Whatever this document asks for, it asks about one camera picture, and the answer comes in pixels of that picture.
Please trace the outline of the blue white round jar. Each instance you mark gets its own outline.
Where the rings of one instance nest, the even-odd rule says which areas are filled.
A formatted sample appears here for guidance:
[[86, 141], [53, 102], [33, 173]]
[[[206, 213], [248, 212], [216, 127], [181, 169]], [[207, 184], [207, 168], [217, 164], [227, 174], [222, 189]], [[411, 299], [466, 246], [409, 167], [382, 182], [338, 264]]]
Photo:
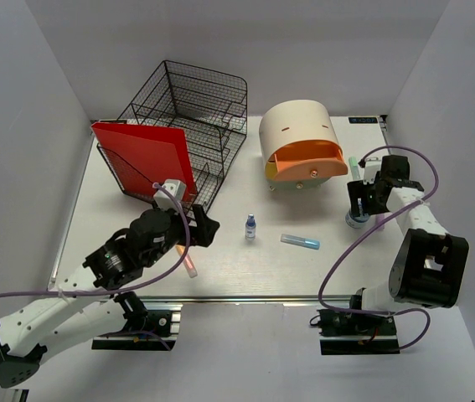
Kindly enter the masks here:
[[359, 214], [354, 214], [351, 209], [345, 215], [346, 224], [353, 229], [362, 229], [369, 221], [369, 215], [364, 212], [362, 201], [358, 199]]

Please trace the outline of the orange top drawer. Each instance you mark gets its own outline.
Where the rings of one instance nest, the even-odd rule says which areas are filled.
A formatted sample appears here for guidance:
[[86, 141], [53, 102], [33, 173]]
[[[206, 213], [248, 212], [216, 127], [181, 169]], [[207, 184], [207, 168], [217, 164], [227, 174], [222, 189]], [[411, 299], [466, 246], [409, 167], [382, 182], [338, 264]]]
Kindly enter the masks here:
[[349, 171], [341, 147], [327, 140], [293, 142], [275, 151], [268, 161], [276, 163], [276, 181], [331, 178]]

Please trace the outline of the red A4 file folder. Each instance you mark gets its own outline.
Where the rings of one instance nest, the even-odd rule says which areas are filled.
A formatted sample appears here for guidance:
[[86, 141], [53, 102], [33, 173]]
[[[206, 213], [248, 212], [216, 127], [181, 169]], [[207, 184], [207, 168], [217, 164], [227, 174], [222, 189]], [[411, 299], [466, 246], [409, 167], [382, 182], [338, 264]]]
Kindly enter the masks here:
[[98, 148], [121, 191], [149, 199], [154, 183], [176, 179], [185, 184], [183, 201], [197, 195], [183, 129], [96, 122], [91, 126]]

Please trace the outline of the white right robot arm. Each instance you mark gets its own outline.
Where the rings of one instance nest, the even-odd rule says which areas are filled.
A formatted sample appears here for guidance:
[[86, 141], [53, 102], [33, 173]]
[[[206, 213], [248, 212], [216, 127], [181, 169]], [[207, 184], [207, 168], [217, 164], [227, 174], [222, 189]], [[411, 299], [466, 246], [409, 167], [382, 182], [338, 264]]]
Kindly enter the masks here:
[[365, 334], [376, 326], [376, 312], [397, 312], [404, 304], [453, 307], [467, 262], [467, 240], [450, 234], [435, 218], [423, 200], [424, 188], [410, 179], [407, 157], [371, 157], [360, 167], [363, 177], [348, 183], [354, 219], [413, 207], [395, 218], [404, 239], [388, 279], [361, 291], [361, 305], [347, 313], [349, 327]]

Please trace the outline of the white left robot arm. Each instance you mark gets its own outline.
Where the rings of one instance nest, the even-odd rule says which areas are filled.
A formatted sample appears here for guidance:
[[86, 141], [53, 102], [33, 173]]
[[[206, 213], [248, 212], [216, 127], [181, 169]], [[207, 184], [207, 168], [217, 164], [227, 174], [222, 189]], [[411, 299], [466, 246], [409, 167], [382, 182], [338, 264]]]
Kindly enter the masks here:
[[157, 319], [133, 291], [140, 278], [175, 245], [208, 247], [219, 229], [201, 205], [189, 224], [172, 210], [149, 209], [89, 254], [57, 286], [55, 297], [32, 301], [0, 318], [0, 386], [15, 387], [53, 356], [106, 334], [156, 332]]

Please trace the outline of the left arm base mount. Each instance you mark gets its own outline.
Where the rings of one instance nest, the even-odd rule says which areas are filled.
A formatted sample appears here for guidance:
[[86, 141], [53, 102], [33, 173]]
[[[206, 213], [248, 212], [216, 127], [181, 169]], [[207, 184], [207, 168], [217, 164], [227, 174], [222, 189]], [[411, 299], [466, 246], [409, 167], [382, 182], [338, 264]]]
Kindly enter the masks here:
[[122, 329], [118, 335], [94, 338], [92, 350], [170, 352], [178, 337], [181, 303], [145, 301], [147, 315]]

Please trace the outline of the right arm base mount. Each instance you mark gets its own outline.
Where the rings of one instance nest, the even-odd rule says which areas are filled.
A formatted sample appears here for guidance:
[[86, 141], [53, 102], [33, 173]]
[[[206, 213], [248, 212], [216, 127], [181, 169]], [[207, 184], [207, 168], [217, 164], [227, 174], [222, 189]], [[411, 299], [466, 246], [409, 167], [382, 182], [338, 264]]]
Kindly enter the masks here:
[[323, 356], [399, 354], [397, 330], [391, 317], [318, 310], [309, 326], [319, 331]]

